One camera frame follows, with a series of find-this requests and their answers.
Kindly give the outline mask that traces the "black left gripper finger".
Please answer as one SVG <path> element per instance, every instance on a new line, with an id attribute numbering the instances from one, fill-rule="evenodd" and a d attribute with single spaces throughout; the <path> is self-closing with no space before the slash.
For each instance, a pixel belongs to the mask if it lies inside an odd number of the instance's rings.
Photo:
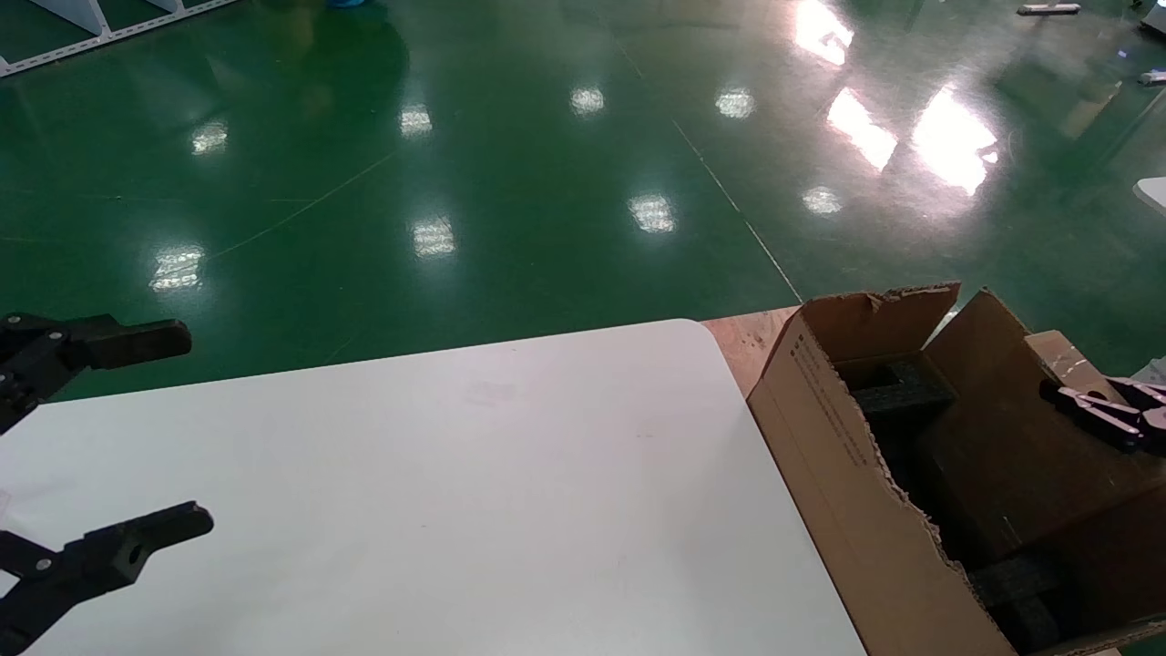
<path id="1" fill-rule="evenodd" d="M 57 395 L 84 371 L 114 371 L 183 357 L 192 350 L 185 323 L 125 325 L 108 313 L 52 320 L 8 313 L 1 320 L 1 432 Z"/>
<path id="2" fill-rule="evenodd" d="M 59 551 L 1 532 L 1 567 L 16 578 L 1 599 L 1 653 L 21 655 L 75 606 L 132 586 L 159 549 L 199 538 L 215 519 L 196 502 L 85 532 Z"/>

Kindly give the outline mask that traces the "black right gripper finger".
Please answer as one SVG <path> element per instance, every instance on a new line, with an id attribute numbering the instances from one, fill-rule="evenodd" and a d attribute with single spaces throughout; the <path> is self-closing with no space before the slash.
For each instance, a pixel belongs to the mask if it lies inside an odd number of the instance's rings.
<path id="1" fill-rule="evenodd" d="M 1165 386 L 1150 385 L 1132 378 L 1107 376 L 1107 382 L 1121 395 L 1123 402 L 1131 407 L 1166 405 Z"/>
<path id="2" fill-rule="evenodd" d="M 1131 407 L 1100 392 L 1079 392 L 1052 381 L 1040 385 L 1040 397 L 1075 426 L 1123 454 L 1165 453 L 1165 405 Z"/>

